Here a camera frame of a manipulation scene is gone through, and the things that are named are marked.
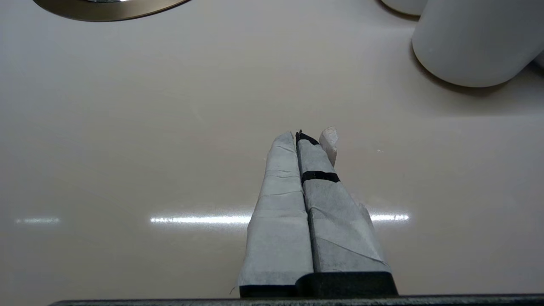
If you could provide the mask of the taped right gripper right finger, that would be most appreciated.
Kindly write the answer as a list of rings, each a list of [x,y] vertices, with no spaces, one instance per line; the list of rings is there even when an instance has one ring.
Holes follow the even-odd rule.
[[[296,134],[314,271],[296,282],[304,297],[385,297],[398,290],[365,207],[342,184],[321,144]]]

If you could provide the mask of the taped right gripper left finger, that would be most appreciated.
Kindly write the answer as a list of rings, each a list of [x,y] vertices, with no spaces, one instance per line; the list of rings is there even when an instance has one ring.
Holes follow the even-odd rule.
[[[313,269],[308,215],[293,134],[272,142],[237,286],[243,298],[291,298]]]

